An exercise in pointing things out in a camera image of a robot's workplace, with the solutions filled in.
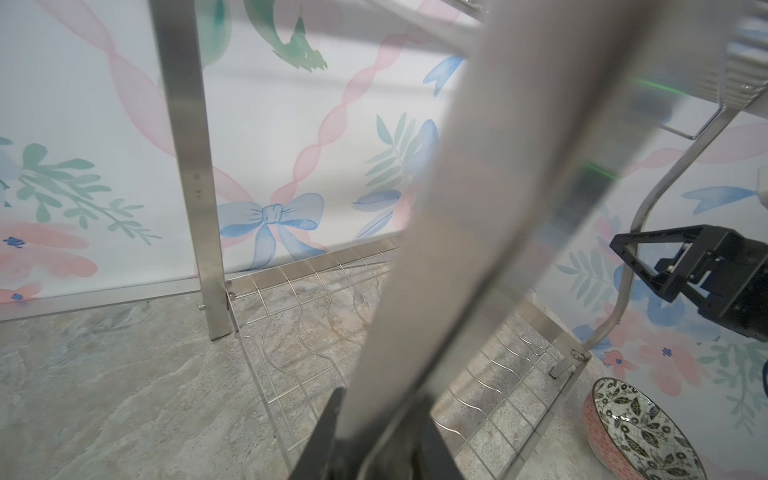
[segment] bowl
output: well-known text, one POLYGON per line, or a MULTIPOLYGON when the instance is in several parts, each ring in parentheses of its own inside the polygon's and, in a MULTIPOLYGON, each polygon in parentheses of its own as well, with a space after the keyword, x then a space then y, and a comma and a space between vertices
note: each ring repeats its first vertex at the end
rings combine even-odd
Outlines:
POLYGON ((599 379, 583 412, 589 446, 621 480, 707 480, 686 436, 664 410, 628 383, 599 379))

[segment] blue ribbon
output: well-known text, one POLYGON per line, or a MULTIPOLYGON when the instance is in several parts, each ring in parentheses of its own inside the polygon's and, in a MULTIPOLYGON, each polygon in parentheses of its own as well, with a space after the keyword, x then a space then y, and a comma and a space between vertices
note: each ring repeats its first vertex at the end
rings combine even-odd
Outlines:
POLYGON ((315 257, 324 250, 307 245, 286 227, 315 230, 323 216, 324 202, 318 194, 299 195, 287 205, 261 207, 254 202, 234 202, 218 207, 220 234, 226 238, 247 235, 255 229, 256 249, 249 269, 264 268, 275 257, 275 237, 268 225, 277 225, 280 240, 294 260, 315 257))

